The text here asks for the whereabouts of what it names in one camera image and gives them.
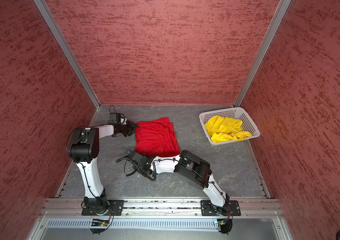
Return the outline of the red shorts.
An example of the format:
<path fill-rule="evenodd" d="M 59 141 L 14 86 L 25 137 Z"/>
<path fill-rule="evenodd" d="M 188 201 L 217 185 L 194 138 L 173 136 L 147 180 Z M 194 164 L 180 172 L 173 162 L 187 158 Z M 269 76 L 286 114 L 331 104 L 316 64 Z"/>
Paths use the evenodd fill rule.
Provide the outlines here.
<path fill-rule="evenodd" d="M 173 123 L 169 118 L 138 122 L 136 151 L 139 154 L 173 157 L 181 153 Z"/>

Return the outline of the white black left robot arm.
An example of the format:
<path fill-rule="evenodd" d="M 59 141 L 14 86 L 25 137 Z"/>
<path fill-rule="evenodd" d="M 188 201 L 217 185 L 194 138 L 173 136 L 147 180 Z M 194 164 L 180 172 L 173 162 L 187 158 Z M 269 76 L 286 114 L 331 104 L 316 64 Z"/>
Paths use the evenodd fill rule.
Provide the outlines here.
<path fill-rule="evenodd" d="M 112 215 L 106 190 L 101 183 L 98 171 L 100 139 L 104 137 L 132 136 L 139 125 L 132 121 L 99 126 L 80 126 L 75 128 L 66 141 L 68 156 L 79 168 L 84 184 L 84 198 L 81 204 L 83 216 Z"/>

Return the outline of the white plastic laundry basket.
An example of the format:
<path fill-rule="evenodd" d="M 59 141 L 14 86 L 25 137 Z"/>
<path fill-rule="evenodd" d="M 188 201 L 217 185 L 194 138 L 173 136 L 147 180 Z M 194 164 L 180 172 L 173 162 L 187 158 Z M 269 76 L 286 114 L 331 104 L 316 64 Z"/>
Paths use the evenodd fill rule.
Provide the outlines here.
<path fill-rule="evenodd" d="M 203 128 L 203 131 L 206 137 L 208 138 L 208 141 L 212 147 L 217 147 L 217 146 L 225 145 L 229 143 L 241 142 L 241 141 L 228 141 L 228 142 L 223 142 L 223 143 L 213 143 L 205 128 L 205 123 L 214 116 L 228 117 L 228 118 L 241 120 L 243 122 L 242 129 L 252 134 L 251 137 L 248 137 L 245 140 L 254 139 L 260 136 L 260 131 L 258 130 L 256 124 L 254 123 L 250 115 L 243 108 L 236 107 L 236 108 L 227 108 L 227 109 L 204 112 L 199 115 L 199 119 L 200 119 L 201 126 Z"/>

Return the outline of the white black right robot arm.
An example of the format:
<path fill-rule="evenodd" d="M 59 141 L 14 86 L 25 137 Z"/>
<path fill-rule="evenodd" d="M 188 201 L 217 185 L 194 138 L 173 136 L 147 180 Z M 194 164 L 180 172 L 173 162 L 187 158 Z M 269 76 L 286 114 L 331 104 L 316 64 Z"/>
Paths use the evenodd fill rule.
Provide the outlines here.
<path fill-rule="evenodd" d="M 175 173 L 193 188 L 202 190 L 210 199 L 211 206 L 220 216 L 231 216 L 230 197 L 217 184 L 211 165 L 202 158 L 189 151 L 182 151 L 174 157 L 159 157 L 139 154 L 129 151 L 128 154 L 116 162 L 125 161 L 133 166 L 133 171 L 127 177 L 139 173 L 154 182 L 163 173 Z"/>

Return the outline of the yellow shorts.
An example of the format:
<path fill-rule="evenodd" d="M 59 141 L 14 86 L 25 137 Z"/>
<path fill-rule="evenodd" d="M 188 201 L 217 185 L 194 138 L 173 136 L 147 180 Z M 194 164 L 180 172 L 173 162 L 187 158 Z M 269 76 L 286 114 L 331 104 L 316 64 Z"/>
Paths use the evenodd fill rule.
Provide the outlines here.
<path fill-rule="evenodd" d="M 205 123 L 207 133 L 213 143 L 243 141 L 252 134 L 242 129 L 241 120 L 214 116 Z"/>

